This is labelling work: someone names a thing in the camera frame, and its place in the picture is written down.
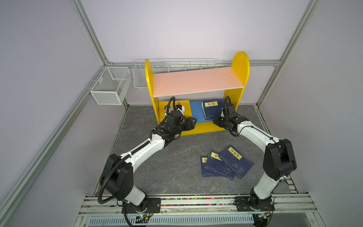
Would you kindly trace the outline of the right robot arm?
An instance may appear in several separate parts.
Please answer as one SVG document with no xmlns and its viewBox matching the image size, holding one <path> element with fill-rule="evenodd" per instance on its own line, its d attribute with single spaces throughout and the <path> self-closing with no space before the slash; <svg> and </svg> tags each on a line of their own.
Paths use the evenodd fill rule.
<svg viewBox="0 0 363 227">
<path fill-rule="evenodd" d="M 234 137 L 240 135 L 246 137 L 264 152 L 264 173 L 258 184 L 252 188 L 249 199 L 244 204 L 253 211 L 264 208 L 273 211 L 273 191 L 286 175 L 297 168 L 291 141 L 273 137 L 255 126 L 246 117 L 240 116 L 229 96 L 225 98 L 221 114 L 213 119 L 213 124 L 229 131 Z"/>
</svg>

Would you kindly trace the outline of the navy book bottom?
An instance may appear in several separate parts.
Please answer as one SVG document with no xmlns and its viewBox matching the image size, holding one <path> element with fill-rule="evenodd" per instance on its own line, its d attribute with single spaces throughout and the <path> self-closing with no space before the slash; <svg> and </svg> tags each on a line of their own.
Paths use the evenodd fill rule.
<svg viewBox="0 0 363 227">
<path fill-rule="evenodd" d="M 215 174 L 234 180 L 235 173 L 222 161 L 219 153 L 213 149 L 209 151 L 204 168 Z"/>
</svg>

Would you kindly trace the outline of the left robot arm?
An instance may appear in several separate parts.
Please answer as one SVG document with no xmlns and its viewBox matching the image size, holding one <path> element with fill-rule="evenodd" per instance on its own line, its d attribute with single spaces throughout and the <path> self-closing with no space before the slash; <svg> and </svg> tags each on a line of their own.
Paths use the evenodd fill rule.
<svg viewBox="0 0 363 227">
<path fill-rule="evenodd" d="M 149 132 L 148 139 L 126 153 L 108 157 L 99 180 L 98 203 L 116 199 L 130 203 L 137 211 L 145 211 L 148 195 L 135 186 L 134 172 L 156 152 L 179 139 L 184 131 L 193 130 L 196 122 L 193 117 L 187 118 L 183 106 L 177 105 L 175 97 L 171 97 L 164 119 Z"/>
</svg>

